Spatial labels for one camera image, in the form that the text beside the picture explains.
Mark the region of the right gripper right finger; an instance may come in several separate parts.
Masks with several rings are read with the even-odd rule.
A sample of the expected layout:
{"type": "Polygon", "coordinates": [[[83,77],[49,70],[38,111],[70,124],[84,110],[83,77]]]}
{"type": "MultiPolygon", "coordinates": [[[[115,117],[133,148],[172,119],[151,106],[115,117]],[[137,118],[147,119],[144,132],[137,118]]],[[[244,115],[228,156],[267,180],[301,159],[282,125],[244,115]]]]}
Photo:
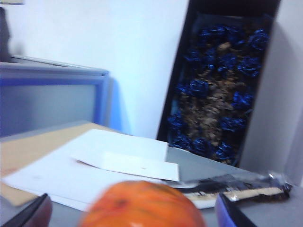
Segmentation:
{"type": "Polygon", "coordinates": [[[220,227],[257,227],[223,193],[217,196],[214,209],[220,227]]]}

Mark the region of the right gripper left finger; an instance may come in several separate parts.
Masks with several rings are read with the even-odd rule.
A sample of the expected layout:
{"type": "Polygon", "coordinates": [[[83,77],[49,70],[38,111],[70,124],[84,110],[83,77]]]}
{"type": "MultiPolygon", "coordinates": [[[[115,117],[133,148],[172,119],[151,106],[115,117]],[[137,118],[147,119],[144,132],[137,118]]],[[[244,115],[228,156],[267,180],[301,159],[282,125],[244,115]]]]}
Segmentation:
{"type": "Polygon", "coordinates": [[[51,198],[47,193],[8,220],[2,227],[48,227],[53,211],[51,198]]]}

